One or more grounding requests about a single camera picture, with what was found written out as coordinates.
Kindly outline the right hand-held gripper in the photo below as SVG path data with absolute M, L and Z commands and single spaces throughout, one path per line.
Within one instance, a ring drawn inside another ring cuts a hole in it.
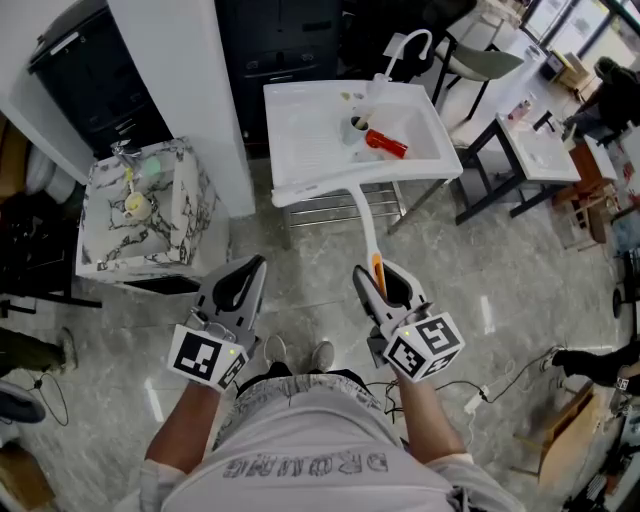
M 464 338 L 448 312 L 428 312 L 423 287 L 411 273 L 396 263 L 385 263 L 383 268 L 385 298 L 368 270 L 356 265 L 352 272 L 360 303 L 379 326 L 367 339 L 374 365 L 389 364 L 413 383 L 431 378 L 462 352 Z M 401 306 L 414 309 L 395 321 Z

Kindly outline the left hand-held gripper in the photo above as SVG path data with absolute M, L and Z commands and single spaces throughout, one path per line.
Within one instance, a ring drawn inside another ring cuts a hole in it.
M 267 262 L 230 261 L 205 276 L 187 319 L 173 332 L 167 369 L 216 391 L 229 388 L 254 352 Z M 222 303 L 231 303 L 226 311 Z

